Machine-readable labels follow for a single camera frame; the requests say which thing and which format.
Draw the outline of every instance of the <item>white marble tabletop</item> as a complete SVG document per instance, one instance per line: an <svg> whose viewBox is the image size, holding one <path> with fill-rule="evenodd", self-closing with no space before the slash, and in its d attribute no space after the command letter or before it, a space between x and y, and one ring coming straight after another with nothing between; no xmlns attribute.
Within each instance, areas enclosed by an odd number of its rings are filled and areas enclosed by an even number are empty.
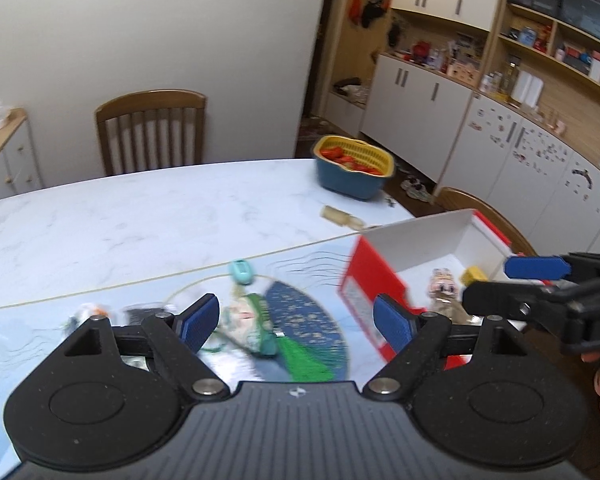
<svg viewBox="0 0 600 480"><path fill-rule="evenodd" d="M147 171L0 200L0 307L123 285L352 232L331 205L384 225L412 218L386 195L320 187L314 161Z"/></svg>

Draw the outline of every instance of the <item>silver screw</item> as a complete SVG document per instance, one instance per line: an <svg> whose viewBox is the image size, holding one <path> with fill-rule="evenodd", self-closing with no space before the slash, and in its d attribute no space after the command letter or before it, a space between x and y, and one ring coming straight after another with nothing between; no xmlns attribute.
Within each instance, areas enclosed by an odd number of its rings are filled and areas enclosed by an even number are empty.
<svg viewBox="0 0 600 480"><path fill-rule="evenodd" d="M224 390L224 383L218 379L199 379L193 383L193 391L200 395L217 395Z"/></svg>
<svg viewBox="0 0 600 480"><path fill-rule="evenodd" d="M371 381L368 386L376 394L388 395L397 392L398 388L400 388L400 383L390 377L378 377Z"/></svg>

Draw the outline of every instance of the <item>chair backrest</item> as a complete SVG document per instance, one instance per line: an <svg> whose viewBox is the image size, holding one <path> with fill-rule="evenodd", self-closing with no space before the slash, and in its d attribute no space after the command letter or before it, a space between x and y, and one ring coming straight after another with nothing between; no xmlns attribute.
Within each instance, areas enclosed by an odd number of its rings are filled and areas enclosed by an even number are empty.
<svg viewBox="0 0 600 480"><path fill-rule="evenodd" d="M96 110L107 176L202 163L206 96L149 90L116 97Z"/></svg>
<svg viewBox="0 0 600 480"><path fill-rule="evenodd" d="M436 204L448 211L477 209L511 241L511 251L525 253L526 256L538 256L531 244L509 220L478 197L453 187L443 187L436 197Z"/></svg>

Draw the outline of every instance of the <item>ribbed gray surface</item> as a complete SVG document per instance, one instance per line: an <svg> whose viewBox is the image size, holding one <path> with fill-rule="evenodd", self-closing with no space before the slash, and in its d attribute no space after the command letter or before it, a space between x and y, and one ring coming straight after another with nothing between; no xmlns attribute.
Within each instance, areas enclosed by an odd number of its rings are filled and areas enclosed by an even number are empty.
<svg viewBox="0 0 600 480"><path fill-rule="evenodd" d="M304 395L291 392L301 388ZM542 471L478 469L442 454L392 403L353 383L244 383L203 404L153 455L117 470L72 474L25 464L10 480L583 480L562 463Z"/></svg>

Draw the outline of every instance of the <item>blue gripper pad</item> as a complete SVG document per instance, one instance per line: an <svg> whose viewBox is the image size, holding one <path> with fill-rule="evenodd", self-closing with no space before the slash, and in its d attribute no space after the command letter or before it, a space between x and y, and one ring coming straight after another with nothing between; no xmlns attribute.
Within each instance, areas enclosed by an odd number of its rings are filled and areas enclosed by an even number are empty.
<svg viewBox="0 0 600 480"><path fill-rule="evenodd" d="M524 280L560 280L571 266L560 256L512 256L504 263L504 273Z"/></svg>
<svg viewBox="0 0 600 480"><path fill-rule="evenodd" d="M218 326L220 303L213 294L205 294L173 321L173 330L180 340L197 353Z"/></svg>
<svg viewBox="0 0 600 480"><path fill-rule="evenodd" d="M374 323L396 353L418 332L418 317L386 294L380 294L374 301Z"/></svg>

